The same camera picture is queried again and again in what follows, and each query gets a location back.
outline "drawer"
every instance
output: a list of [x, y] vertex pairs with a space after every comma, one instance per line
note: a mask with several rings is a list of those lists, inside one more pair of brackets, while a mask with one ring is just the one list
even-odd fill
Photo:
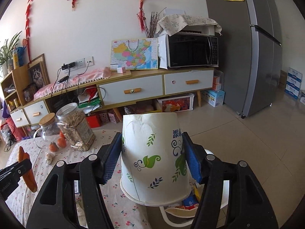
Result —
[[44, 101], [25, 107], [24, 111], [31, 125], [38, 124], [39, 121], [49, 113]]
[[162, 75], [141, 77], [100, 85], [104, 105], [162, 96]]
[[214, 70], [179, 72], [164, 75], [165, 94], [176, 94], [199, 89], [208, 89], [213, 85]]
[[11, 117], [16, 125], [16, 127], [22, 127], [29, 124], [23, 109], [20, 109], [11, 114]]

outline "white wall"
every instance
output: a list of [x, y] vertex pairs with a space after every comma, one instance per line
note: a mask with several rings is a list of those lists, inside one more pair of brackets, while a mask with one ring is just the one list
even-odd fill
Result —
[[[13, 0], [0, 20], [0, 41], [22, 30], [28, 0]], [[111, 41], [144, 38], [136, 14], [140, 0], [34, 0], [30, 17], [32, 58], [44, 53], [51, 82], [63, 63], [94, 57], [94, 69], [110, 65]], [[144, 12], [184, 9], [189, 15], [208, 17], [205, 0], [145, 0]], [[85, 69], [73, 71], [82, 73]]]
[[291, 67], [303, 74], [305, 89], [305, 20], [293, 0], [275, 0], [283, 36], [283, 71]]

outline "paper bucket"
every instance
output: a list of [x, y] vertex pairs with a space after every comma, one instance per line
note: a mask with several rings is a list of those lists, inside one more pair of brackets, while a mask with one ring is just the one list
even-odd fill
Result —
[[145, 206], [167, 206], [191, 192], [176, 113], [123, 117], [122, 178], [126, 197]]

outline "power outlet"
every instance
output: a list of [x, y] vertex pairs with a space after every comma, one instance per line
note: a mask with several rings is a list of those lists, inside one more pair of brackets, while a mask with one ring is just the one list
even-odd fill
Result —
[[77, 67], [80, 69], [80, 68], [85, 68], [86, 67], [86, 64], [85, 64], [85, 59], [79, 59], [76, 61], [77, 63]]
[[86, 67], [87, 67], [88, 65], [89, 65], [89, 66], [94, 65], [93, 57], [87, 57], [87, 58], [85, 58], [85, 65], [86, 65]]
[[[74, 61], [74, 62], [75, 62], [75, 67], [70, 68], [70, 72], [78, 69], [78, 68], [77, 68], [77, 64], [76, 64], [76, 61]], [[69, 73], [69, 69], [64, 69], [63, 72], [64, 72], [64, 73]]]

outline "cherry print tablecloth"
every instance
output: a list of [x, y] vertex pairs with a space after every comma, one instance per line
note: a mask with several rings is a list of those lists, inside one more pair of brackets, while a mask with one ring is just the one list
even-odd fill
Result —
[[[7, 162], [7, 166], [18, 161], [19, 146], [22, 146], [24, 151], [30, 155], [34, 176], [38, 185], [38, 191], [32, 193], [25, 185], [23, 178], [21, 178], [19, 187], [6, 201], [10, 210], [24, 226], [26, 226], [35, 198], [56, 162], [59, 160], [64, 160], [68, 164], [81, 162], [90, 154], [97, 153], [101, 146], [111, 143], [116, 131], [98, 130], [94, 131], [94, 133], [96, 135], [96, 140], [89, 151], [80, 152], [71, 147], [65, 148], [63, 151], [56, 154], [51, 165], [45, 164], [45, 153], [47, 152], [47, 149], [39, 149], [35, 145], [33, 139], [24, 140], [16, 144]], [[112, 178], [106, 185], [101, 186], [104, 202], [114, 228], [150, 229], [146, 208], [130, 201], [124, 195], [120, 188], [120, 179], [121, 157], [117, 162]]]

